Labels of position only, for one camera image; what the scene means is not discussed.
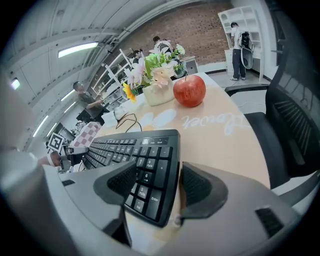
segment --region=bouquet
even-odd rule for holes
[[[132,70],[126,70],[127,83],[123,83],[123,90],[128,99],[136,101],[138,88],[156,85],[160,89],[168,86],[168,80],[176,72],[183,69],[183,64],[179,64],[179,56],[186,54],[185,49],[177,44],[173,52],[166,52],[169,47],[164,47],[161,51],[150,50],[146,57],[142,56],[138,63],[132,64]]]

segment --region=ceiling light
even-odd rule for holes
[[[18,81],[18,79],[13,79],[13,81],[11,82],[11,87],[15,90],[20,86],[20,82]]]
[[[54,128],[56,128],[57,123],[55,123],[52,128],[50,129],[50,131],[48,132],[48,134],[46,135],[47,137],[50,135],[50,133],[54,130]]]
[[[98,45],[98,42],[90,42],[90,43],[85,43],[85,44],[73,46],[68,49],[60,50],[58,52],[58,58],[61,58],[63,56],[69,55],[69,54],[73,54],[78,51],[82,51],[82,50],[86,50],[86,49],[90,49],[90,48],[95,48],[97,45]]]
[[[72,103],[72,104],[64,111],[64,113],[66,113],[74,104],[76,104],[76,102]]]
[[[34,132],[34,134],[33,134],[33,137],[35,137],[35,136],[37,135],[37,133],[38,133],[38,131],[40,130],[41,126],[44,124],[44,122],[47,120],[48,117],[49,117],[49,116],[47,115],[47,116],[43,119],[43,121],[40,123],[40,125],[38,126],[38,128],[35,130],[35,132]]]
[[[72,94],[73,92],[75,92],[75,90],[70,91],[66,96],[64,96],[61,101],[65,100],[70,94]]]

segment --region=brick wall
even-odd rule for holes
[[[204,3],[182,6],[147,22],[120,43],[118,49],[143,49],[145,55],[154,48],[154,36],[171,40],[173,47],[180,44],[186,56],[195,56],[198,65],[224,62],[228,49],[226,35],[218,13],[233,8],[231,3]]]

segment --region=office chair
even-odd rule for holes
[[[233,94],[267,90],[266,114],[245,114],[262,148],[270,187],[276,188],[293,177],[320,169],[320,86],[319,73],[301,34],[290,18],[277,11],[274,16],[285,36],[281,61],[270,85],[249,84],[228,87]]]

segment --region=sunflower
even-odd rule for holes
[[[122,84],[123,85],[123,90],[128,97],[128,99],[132,100],[134,103],[136,102],[136,95],[133,94],[133,92],[130,89],[130,85],[126,84],[125,82]]]

